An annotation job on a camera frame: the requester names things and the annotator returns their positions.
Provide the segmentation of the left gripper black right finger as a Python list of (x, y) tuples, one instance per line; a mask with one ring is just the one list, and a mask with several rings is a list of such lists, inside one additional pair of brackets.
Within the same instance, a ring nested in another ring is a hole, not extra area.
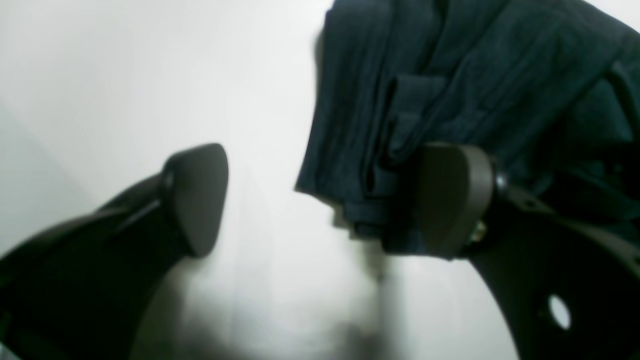
[(422, 146), (416, 168), (426, 253), (469, 260), (521, 360), (639, 358), (637, 247), (509, 185), (476, 146)]

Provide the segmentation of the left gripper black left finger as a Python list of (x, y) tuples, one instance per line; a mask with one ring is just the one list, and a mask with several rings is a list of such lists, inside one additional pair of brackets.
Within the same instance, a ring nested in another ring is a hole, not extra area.
[(214, 249), (228, 182), (223, 146), (195, 146), (97, 210), (9, 251), (1, 344), (21, 360), (127, 360), (163, 278)]

